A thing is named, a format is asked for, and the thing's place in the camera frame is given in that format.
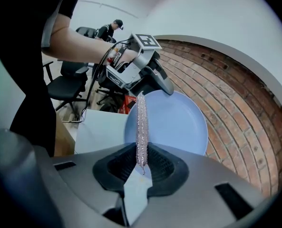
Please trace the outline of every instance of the black strap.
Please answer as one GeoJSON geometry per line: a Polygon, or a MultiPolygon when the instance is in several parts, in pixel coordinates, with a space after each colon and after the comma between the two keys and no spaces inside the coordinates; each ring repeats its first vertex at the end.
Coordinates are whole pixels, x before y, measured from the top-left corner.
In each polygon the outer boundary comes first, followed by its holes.
{"type": "Polygon", "coordinates": [[[116,56],[114,57],[113,61],[110,63],[110,66],[114,68],[117,65],[118,61],[124,54],[125,50],[126,50],[126,47],[121,47],[121,49],[117,52],[116,56]]]}

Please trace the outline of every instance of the chair armrest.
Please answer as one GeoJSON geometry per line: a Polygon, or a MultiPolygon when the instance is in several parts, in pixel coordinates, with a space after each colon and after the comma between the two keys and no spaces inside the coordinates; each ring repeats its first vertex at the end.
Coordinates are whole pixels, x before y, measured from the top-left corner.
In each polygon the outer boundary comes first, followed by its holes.
{"type": "Polygon", "coordinates": [[[84,67],[81,67],[79,70],[77,70],[75,73],[74,73],[74,76],[79,76],[85,72],[87,72],[89,70],[88,67],[84,66],[84,67]]]}
{"type": "Polygon", "coordinates": [[[48,60],[48,61],[42,62],[42,65],[43,65],[43,67],[46,68],[48,77],[49,77],[50,81],[52,82],[53,78],[52,78],[52,74],[51,74],[51,70],[50,70],[50,64],[51,63],[53,63],[53,61],[52,60],[48,60]]]}

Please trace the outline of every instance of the black sleeve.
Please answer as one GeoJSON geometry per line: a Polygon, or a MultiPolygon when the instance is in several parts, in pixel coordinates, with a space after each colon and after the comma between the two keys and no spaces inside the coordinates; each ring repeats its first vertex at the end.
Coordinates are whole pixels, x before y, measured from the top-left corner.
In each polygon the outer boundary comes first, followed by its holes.
{"type": "Polygon", "coordinates": [[[104,33],[107,33],[107,27],[106,26],[103,26],[102,28],[99,29],[97,37],[102,38],[104,33]]]}
{"type": "Polygon", "coordinates": [[[72,18],[73,10],[77,2],[78,0],[63,0],[58,12],[72,18]]]}

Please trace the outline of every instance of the white table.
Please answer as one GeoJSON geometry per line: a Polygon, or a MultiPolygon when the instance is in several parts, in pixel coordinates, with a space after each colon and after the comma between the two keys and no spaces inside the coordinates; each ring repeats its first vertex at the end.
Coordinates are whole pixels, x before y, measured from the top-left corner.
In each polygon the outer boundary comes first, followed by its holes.
{"type": "Polygon", "coordinates": [[[87,153],[124,143],[128,115],[87,109],[86,118],[78,126],[76,153],[87,153]]]}

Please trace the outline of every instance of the red box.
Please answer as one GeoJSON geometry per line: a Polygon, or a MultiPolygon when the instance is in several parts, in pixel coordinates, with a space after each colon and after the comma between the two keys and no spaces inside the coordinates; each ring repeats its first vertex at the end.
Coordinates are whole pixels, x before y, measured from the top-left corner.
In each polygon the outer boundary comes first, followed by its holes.
{"type": "Polygon", "coordinates": [[[128,107],[128,104],[131,103],[132,101],[136,102],[136,97],[126,95],[125,100],[121,108],[119,109],[118,113],[128,114],[130,112],[130,108],[128,107]]]}

